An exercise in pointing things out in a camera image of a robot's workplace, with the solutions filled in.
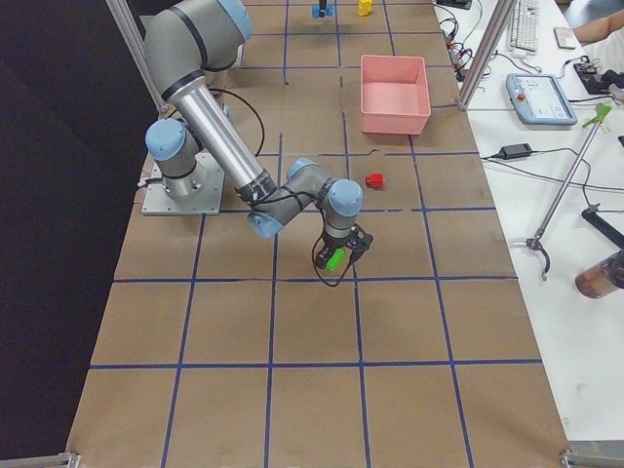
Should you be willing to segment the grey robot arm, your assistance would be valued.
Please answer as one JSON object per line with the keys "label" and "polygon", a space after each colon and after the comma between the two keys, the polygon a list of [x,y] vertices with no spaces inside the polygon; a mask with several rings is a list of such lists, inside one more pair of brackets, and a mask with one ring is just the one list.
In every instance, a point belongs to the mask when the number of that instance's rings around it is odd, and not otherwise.
{"label": "grey robot arm", "polygon": [[363,202],[361,186],[331,177],[308,158],[297,159],[286,183],[277,186],[209,89],[208,73],[230,68],[251,35],[251,20],[240,1],[180,1],[152,19],[144,38],[147,69],[161,98],[181,118],[153,124],[145,136],[147,147],[164,177],[187,177],[195,166],[189,152],[189,140],[195,137],[250,207],[248,221],[259,236],[276,235],[315,205],[324,217],[324,245],[312,251],[314,266],[329,268],[344,248],[355,263],[373,240],[356,221]]}

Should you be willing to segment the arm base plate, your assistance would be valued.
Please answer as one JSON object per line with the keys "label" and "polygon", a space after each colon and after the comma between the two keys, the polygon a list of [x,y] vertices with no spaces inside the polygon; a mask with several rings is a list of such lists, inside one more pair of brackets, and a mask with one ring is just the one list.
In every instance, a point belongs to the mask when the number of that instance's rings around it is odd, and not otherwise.
{"label": "arm base plate", "polygon": [[160,181],[146,187],[141,212],[144,215],[218,215],[224,172],[206,150],[196,154],[194,172],[182,179],[162,177],[156,162],[151,178]]}

